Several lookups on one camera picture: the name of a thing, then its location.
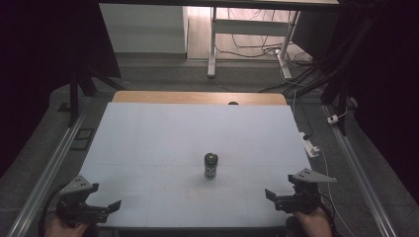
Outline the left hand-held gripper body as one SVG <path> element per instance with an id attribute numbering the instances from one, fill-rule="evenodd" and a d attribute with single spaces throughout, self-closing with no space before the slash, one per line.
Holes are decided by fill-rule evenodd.
<path id="1" fill-rule="evenodd" d="M 78 223 L 105 223 L 108 218 L 107 208 L 91 206 L 86 203 L 88 191 L 92 187 L 83 176 L 77 176 L 59 191 L 56 216 L 69 227 Z"/>

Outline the aluminium rail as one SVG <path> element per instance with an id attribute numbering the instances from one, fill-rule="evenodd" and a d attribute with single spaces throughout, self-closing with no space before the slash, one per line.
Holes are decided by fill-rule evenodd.
<path id="1" fill-rule="evenodd" d="M 85 117 L 86 113 L 80 112 L 76 118 L 66 124 L 65 130 L 59 135 L 53 150 L 48 153 L 47 160 L 41 165 L 42 171 L 40 174 L 35 178 L 29 177 L 31 183 L 31 186 L 27 188 L 29 194 L 25 203 L 18 209 L 19 213 L 6 237 L 25 237 L 27 235 L 37 214 L 42 211 L 42 202 L 46 198 L 47 192 Z"/>
<path id="2" fill-rule="evenodd" d="M 346 163 L 352 172 L 353 179 L 356 181 L 358 189 L 363 196 L 367 213 L 373 217 L 381 237 L 397 237 L 395 229 L 349 139 L 341 132 L 336 124 L 329 124 L 329 127 L 333 131 L 338 147 L 345 157 Z"/>

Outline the person's right hand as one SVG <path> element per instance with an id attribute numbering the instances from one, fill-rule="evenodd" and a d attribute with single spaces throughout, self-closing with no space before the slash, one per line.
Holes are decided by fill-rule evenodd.
<path id="1" fill-rule="evenodd" d="M 320 207 L 310 214 L 296 211 L 293 216 L 299 220 L 308 237 L 332 237 L 328 216 Z"/>

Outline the black floor frame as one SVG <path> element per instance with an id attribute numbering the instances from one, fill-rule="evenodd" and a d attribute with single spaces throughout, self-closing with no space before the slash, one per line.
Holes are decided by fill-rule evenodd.
<path id="1" fill-rule="evenodd" d="M 94 128 L 80 128 L 73 139 L 70 149 L 75 151 L 87 151 L 94 135 Z"/>

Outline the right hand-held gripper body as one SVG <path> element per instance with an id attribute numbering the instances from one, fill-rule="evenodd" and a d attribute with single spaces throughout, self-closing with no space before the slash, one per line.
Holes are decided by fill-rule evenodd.
<path id="1" fill-rule="evenodd" d="M 277 199 L 274 201 L 276 210 L 281 210 L 286 213 L 298 211 L 310 214 L 319 208 L 321 203 L 318 184 L 337 182 L 335 178 L 307 168 L 293 174 L 293 176 L 296 178 L 296 182 L 293 185 L 294 194 L 292 196 L 277 196 Z"/>

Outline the black stand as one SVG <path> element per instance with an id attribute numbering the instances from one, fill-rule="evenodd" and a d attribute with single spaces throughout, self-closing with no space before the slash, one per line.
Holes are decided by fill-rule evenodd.
<path id="1" fill-rule="evenodd" d="M 93 83 L 93 77 L 99 79 L 101 82 L 107 84 L 117 91 L 124 91 L 126 88 L 117 82 L 113 81 L 109 76 L 93 68 L 92 66 L 75 67 L 74 73 L 69 80 L 70 86 L 70 121 L 68 126 L 71 127 L 79 118 L 79 97 L 78 91 L 82 90 L 87 97 L 93 97 L 97 93 L 96 86 Z"/>
<path id="2" fill-rule="evenodd" d="M 371 30 L 376 16 L 373 13 L 341 13 L 329 43 L 327 54 L 316 60 L 316 64 L 322 72 L 320 79 L 309 83 L 305 88 L 296 92 L 301 97 L 308 92 L 326 85 L 320 96 L 323 105 L 331 105 L 338 100 L 338 113 L 340 118 L 337 127 L 343 135 L 346 135 L 345 113 L 347 111 L 347 98 L 349 95 L 349 72 L 350 66 L 355 62 L 355 55 Z"/>

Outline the white cabinet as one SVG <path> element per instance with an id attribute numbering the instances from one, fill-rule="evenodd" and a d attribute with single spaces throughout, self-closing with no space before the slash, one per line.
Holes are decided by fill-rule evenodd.
<path id="1" fill-rule="evenodd" d="M 186 53 L 187 8 L 100 4 L 115 52 Z"/>

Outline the person's left hand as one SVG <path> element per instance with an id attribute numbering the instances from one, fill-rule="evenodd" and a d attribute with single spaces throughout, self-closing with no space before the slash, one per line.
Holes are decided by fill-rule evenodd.
<path id="1" fill-rule="evenodd" d="M 43 237 L 83 237 L 89 224 L 82 223 L 69 227 L 58 217 L 54 217 L 48 224 Z"/>

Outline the white table sheet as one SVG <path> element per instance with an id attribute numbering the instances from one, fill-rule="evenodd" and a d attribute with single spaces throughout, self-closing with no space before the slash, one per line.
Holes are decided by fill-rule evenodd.
<path id="1" fill-rule="evenodd" d="M 308 165 L 288 106 L 110 103 L 80 173 L 89 204 L 122 201 L 110 227 L 252 228 L 284 224 L 265 190 L 292 194 Z"/>

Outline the small dark jar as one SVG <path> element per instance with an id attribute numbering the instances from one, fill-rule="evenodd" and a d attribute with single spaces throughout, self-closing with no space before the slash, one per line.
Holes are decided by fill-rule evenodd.
<path id="1" fill-rule="evenodd" d="M 216 176 L 216 168 L 218 164 L 218 156 L 214 153 L 205 155 L 205 177 L 212 180 Z"/>

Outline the white desk frame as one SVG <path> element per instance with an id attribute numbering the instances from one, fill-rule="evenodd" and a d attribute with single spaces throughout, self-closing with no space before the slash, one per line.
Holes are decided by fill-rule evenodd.
<path id="1" fill-rule="evenodd" d="M 210 46 L 209 46 L 209 65 L 208 78 L 215 75 L 215 39 L 217 34 L 248 35 L 248 36 L 267 36 L 283 37 L 284 42 L 280 49 L 276 50 L 276 57 L 281 66 L 283 77 L 287 80 L 292 79 L 285 56 L 293 35 L 293 30 L 299 15 L 299 11 L 291 11 L 290 19 L 287 22 L 264 22 L 251 20 L 227 20 L 218 19 L 216 8 L 212 8 L 210 18 Z"/>

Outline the white power strip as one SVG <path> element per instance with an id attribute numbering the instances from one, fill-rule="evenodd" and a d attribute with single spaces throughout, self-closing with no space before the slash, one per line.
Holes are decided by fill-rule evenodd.
<path id="1" fill-rule="evenodd" d="M 299 135 L 300 135 L 300 139 L 301 139 L 301 142 L 302 142 L 303 148 L 304 148 L 304 150 L 305 150 L 305 152 L 306 152 L 307 156 L 308 156 L 309 158 L 315 158 L 315 157 L 318 157 L 318 156 L 319 156 L 319 151 L 320 151 L 320 149 L 319 149 L 317 146 L 314 146 L 314 145 L 310 142 L 310 140 L 309 140 L 308 136 L 307 136 L 304 132 L 301 132 Z"/>

